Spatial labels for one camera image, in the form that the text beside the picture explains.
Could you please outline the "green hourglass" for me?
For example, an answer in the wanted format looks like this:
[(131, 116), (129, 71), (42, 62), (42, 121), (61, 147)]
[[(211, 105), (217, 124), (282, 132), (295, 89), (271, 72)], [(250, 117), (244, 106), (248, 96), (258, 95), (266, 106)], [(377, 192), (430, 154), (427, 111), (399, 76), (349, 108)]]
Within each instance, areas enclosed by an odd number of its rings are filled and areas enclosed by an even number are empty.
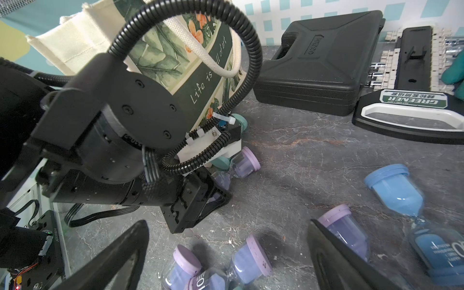
[(242, 135), (248, 129), (248, 122), (242, 115), (232, 114), (231, 117), (236, 119), (234, 125), (220, 121), (217, 128), (221, 132), (229, 132), (232, 137), (226, 147), (223, 148), (224, 153), (210, 162), (211, 165), (221, 170), (228, 170), (230, 168), (232, 157), (242, 149)]

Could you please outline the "purple hourglass top cluster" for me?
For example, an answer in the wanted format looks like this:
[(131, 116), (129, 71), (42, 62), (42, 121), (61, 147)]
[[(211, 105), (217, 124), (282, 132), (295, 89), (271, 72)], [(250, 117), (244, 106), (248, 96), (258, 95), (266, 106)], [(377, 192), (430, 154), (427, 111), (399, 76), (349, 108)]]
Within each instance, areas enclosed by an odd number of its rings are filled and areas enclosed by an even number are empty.
[(225, 190), (230, 189), (233, 178), (243, 179), (261, 169), (255, 154), (246, 146), (231, 160), (228, 170), (212, 169), (211, 176)]

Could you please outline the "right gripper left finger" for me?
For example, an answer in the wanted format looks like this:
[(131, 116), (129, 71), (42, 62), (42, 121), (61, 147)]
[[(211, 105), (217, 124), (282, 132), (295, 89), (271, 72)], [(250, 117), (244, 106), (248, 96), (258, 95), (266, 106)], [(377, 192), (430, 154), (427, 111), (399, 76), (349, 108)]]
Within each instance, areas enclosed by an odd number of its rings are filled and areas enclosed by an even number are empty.
[(65, 279), (58, 290), (136, 290), (145, 263), (149, 227), (137, 221), (78, 272)]

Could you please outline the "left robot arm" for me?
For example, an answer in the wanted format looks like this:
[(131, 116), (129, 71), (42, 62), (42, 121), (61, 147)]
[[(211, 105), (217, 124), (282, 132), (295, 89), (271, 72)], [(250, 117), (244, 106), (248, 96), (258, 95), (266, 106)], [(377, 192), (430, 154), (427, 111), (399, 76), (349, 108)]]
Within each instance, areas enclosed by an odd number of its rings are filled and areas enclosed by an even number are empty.
[[(158, 82), (128, 71), (125, 59), (162, 21), (190, 13), (235, 31), (248, 73), (219, 112), (188, 131), (181, 105)], [(127, 211), (159, 206), (170, 232), (195, 227), (227, 205), (231, 194), (205, 169), (235, 136), (222, 131), (193, 158), (185, 146), (216, 128), (254, 87), (262, 46), (245, 14), (228, 1), (152, 1), (120, 30), (106, 53), (75, 76), (57, 76), (1, 60), (1, 207), (37, 172), (43, 194), (58, 203), (118, 204)]]

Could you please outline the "cream canvas tote bag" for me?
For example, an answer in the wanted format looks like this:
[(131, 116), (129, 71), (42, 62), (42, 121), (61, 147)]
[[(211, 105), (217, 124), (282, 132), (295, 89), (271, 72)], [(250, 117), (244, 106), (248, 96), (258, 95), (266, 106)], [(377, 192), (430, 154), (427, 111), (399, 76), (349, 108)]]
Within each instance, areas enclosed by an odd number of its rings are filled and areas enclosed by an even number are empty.
[[(27, 42), (67, 76), (76, 75), (96, 54), (104, 53), (142, 1), (98, 1), (81, 12), (62, 17), (54, 29)], [(233, 49), (230, 29), (219, 20), (184, 14), (176, 21), (214, 61), (226, 70), (241, 54)], [(243, 82), (239, 70), (225, 78), (211, 70), (166, 24), (150, 29), (137, 42), (125, 63), (128, 70), (161, 84), (171, 93), (192, 130), (212, 117)]]

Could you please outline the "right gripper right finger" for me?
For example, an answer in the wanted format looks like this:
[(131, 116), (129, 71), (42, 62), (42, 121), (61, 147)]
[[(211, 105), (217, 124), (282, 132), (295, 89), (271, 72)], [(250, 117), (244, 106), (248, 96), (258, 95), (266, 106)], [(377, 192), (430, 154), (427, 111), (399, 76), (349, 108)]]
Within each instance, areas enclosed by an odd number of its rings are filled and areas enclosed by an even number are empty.
[(321, 290), (398, 290), (319, 221), (308, 228), (308, 246)]

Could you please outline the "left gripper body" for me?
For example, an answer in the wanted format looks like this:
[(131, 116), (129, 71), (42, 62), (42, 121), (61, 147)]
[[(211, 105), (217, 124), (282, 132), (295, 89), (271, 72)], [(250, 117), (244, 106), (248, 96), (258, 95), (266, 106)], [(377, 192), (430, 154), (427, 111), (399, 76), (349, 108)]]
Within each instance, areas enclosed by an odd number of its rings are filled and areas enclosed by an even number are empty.
[[(204, 135), (200, 135), (201, 128), (195, 130), (192, 138), (186, 135), (184, 141), (162, 159), (162, 169), (168, 174), (180, 178), (180, 186), (176, 190), (174, 203), (161, 208), (167, 226), (171, 233), (182, 233), (188, 228), (195, 227), (209, 214), (227, 205), (232, 195), (221, 185), (204, 164), (220, 156), (220, 151), (229, 145), (238, 143), (242, 136), (242, 126), (225, 122), (217, 124)], [(187, 146), (193, 146), (207, 137), (213, 140), (206, 142), (206, 147), (186, 161), (175, 162), (175, 157)]]

